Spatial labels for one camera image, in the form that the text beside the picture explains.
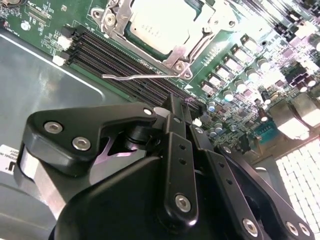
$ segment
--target screw hole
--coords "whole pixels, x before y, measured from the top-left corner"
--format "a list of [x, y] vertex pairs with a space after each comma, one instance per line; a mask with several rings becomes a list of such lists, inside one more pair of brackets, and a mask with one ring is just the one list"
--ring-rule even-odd
[[265, 47], [265, 46], [267, 46], [267, 45], [268, 45], [268, 42], [267, 42], [267, 41], [264, 40], [264, 41], [261, 42], [261, 46]]
[[230, 179], [226, 179], [226, 182], [229, 184], [229, 185], [232, 185], [233, 182], [230, 180]]
[[231, 28], [233, 28], [235, 25], [236, 25], [236, 23], [235, 23], [234, 21], [230, 21], [230, 22], [229, 22], [229, 26], [230, 26]]
[[148, 108], [144, 108], [143, 111], [144, 111], [144, 113], [147, 114], [147, 115], [152, 115], [152, 111], [149, 110]]
[[186, 160], [184, 160], [183, 158], [179, 158], [179, 162], [180, 162], [182, 165], [186, 165], [186, 164], [187, 164]]
[[98, 18], [98, 17], [100, 16], [100, 13], [99, 13], [98, 11], [95, 11], [95, 12], [93, 13], [93, 16], [94, 16], [95, 18]]

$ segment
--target mounting hole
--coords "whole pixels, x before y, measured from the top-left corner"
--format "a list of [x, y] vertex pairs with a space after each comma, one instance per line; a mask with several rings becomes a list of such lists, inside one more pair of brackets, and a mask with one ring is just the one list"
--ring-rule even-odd
[[230, 21], [230, 22], [229, 22], [230, 28], [233, 28], [235, 25], [236, 25], [235, 21]]
[[173, 120], [175, 120], [178, 124], [181, 123], [181, 120], [179, 118], [177, 118], [177, 117], [174, 117]]
[[302, 223], [299, 223], [299, 226], [305, 235], [310, 236], [310, 231], [308, 230], [308, 228], [305, 225], [303, 225]]
[[147, 115], [152, 115], [152, 111], [150, 109], [148, 109], [148, 108], [144, 108], [143, 111]]
[[265, 47], [265, 46], [267, 46], [267, 45], [268, 45], [268, 41], [264, 40], [264, 41], [261, 42], [261, 46], [262, 46], [262, 47]]
[[180, 162], [182, 165], [186, 165], [186, 164], [187, 164], [186, 160], [184, 160], [183, 158], [179, 158], [179, 162]]
[[226, 182], [229, 184], [229, 185], [232, 185], [233, 182], [230, 180], [230, 179], [226, 179]]

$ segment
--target metal bracket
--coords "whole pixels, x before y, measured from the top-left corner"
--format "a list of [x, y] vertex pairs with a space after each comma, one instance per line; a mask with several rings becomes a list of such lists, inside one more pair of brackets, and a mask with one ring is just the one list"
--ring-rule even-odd
[[217, 0], [213, 7], [205, 3], [201, 14], [195, 20], [195, 25], [204, 23], [203, 29], [208, 29], [210, 34], [201, 32], [203, 29], [194, 29], [190, 32], [189, 39], [183, 45], [176, 46], [169, 57], [161, 62], [125, 38], [125, 28], [134, 14], [131, 9], [132, 2], [133, 0], [112, 1], [105, 9], [92, 8], [90, 15], [100, 26], [100, 31], [105, 34], [106, 38], [111, 38], [125, 46], [166, 75], [178, 75], [179, 78], [185, 80], [192, 79], [193, 73], [190, 66], [216, 34], [221, 29], [233, 31], [238, 23], [232, 8], [223, 0]]

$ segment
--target capacitor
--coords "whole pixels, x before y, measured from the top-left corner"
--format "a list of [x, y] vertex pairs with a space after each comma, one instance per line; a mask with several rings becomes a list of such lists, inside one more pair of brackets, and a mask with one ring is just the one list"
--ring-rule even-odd
[[236, 87], [236, 90], [237, 90], [239, 93], [243, 93], [243, 92], [247, 89], [247, 87], [246, 87], [246, 85], [245, 85], [245, 82], [244, 82], [243, 80], [241, 80], [241, 79], [236, 80], [236, 81], [234, 82], [234, 86]]
[[305, 79], [304, 79], [304, 82], [308, 85], [308, 87], [313, 87], [314, 85], [316, 85], [316, 80], [314, 79], [313, 76], [307, 76]]
[[230, 90], [224, 91], [223, 97], [224, 97], [224, 100], [226, 100], [227, 102], [232, 102], [232, 100], [234, 99], [234, 95], [232, 94], [232, 91], [230, 91]]
[[261, 122], [266, 122], [268, 120], [268, 115], [267, 115], [266, 111], [261, 107], [258, 109], [258, 115], [259, 115]]
[[318, 52], [320, 52], [320, 36], [313, 34], [309, 38], [309, 43], [313, 46]]
[[214, 101], [210, 101], [208, 104], [207, 104], [207, 109], [209, 112], [213, 113], [216, 109], [216, 103]]
[[299, 82], [296, 87], [299, 89], [300, 93], [304, 93], [307, 91], [307, 86], [306, 84], [302, 81], [302, 82]]
[[270, 70], [271, 65], [266, 58], [259, 59], [256, 64], [262, 72], [267, 72]]
[[249, 70], [247, 70], [246, 72], [245, 72], [245, 74], [246, 74], [246, 76], [248, 77], [248, 79], [250, 80], [250, 81], [258, 81], [259, 80], [259, 74], [256, 72], [256, 70], [254, 70], [254, 69], [249, 69]]
[[231, 125], [231, 126], [230, 126], [230, 131], [231, 131], [231, 132], [237, 131], [237, 126], [236, 126], [236, 125]]
[[261, 93], [261, 98], [262, 98], [262, 101], [264, 102], [264, 104], [270, 104], [271, 103], [271, 99], [270, 99], [270, 96], [269, 96], [269, 93], [266, 91], [266, 90], [263, 90]]
[[216, 123], [215, 125], [214, 125], [214, 128], [215, 128], [215, 132], [218, 134], [218, 133], [221, 133], [222, 132], [222, 130], [223, 130], [223, 126], [222, 126], [222, 123]]
[[210, 130], [209, 130], [209, 137], [210, 137], [210, 138], [214, 138], [214, 137], [217, 136], [217, 135], [218, 135], [218, 134], [216, 133], [215, 128], [214, 128], [214, 127], [210, 128]]

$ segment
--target electrolytic capacitor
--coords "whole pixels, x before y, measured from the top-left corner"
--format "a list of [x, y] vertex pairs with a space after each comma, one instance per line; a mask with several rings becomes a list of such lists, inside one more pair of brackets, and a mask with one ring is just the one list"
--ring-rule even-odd
[[316, 85], [316, 80], [314, 79], [313, 76], [307, 76], [305, 79], [304, 79], [304, 82], [308, 85], [308, 87], [313, 87], [314, 85]]
[[259, 109], [258, 109], [258, 115], [259, 115], [259, 118], [262, 122], [266, 122], [268, 120], [268, 115], [267, 115], [266, 111], [261, 107], [259, 107]]
[[223, 130], [222, 123], [216, 123], [216, 124], [214, 125], [214, 127], [215, 127], [215, 132], [216, 132], [217, 134], [218, 134], [218, 133], [221, 133], [222, 130]]
[[216, 109], [216, 103], [214, 101], [210, 101], [207, 105], [207, 109], [209, 112], [214, 112]]
[[210, 128], [210, 130], [209, 130], [209, 137], [210, 137], [210, 138], [214, 138], [214, 137], [216, 137], [217, 135], [218, 135], [218, 134], [216, 133], [215, 128], [214, 128], [214, 127]]
[[298, 88], [298, 90], [300, 91], [300, 93], [304, 93], [307, 91], [307, 86], [306, 84], [302, 81], [302, 82], [299, 82], [296, 87]]
[[237, 90], [239, 93], [243, 93], [243, 92], [247, 89], [247, 87], [246, 87], [246, 85], [245, 85], [245, 82], [244, 82], [243, 80], [241, 80], [241, 79], [236, 80], [236, 81], [234, 82], [234, 86], [236, 87], [236, 90]]
[[264, 102], [264, 104], [270, 104], [271, 103], [271, 100], [270, 100], [270, 96], [269, 96], [269, 93], [266, 91], [266, 90], [263, 90], [261, 93], [261, 98]]
[[256, 64], [262, 72], [267, 72], [270, 70], [271, 65], [266, 58], [259, 59]]
[[232, 94], [232, 91], [230, 91], [230, 90], [224, 91], [223, 97], [224, 97], [224, 100], [226, 100], [227, 102], [232, 102], [234, 99], [234, 95]]
[[254, 69], [247, 70], [245, 74], [248, 77], [248, 79], [253, 82], [258, 81], [260, 78], [259, 74]]

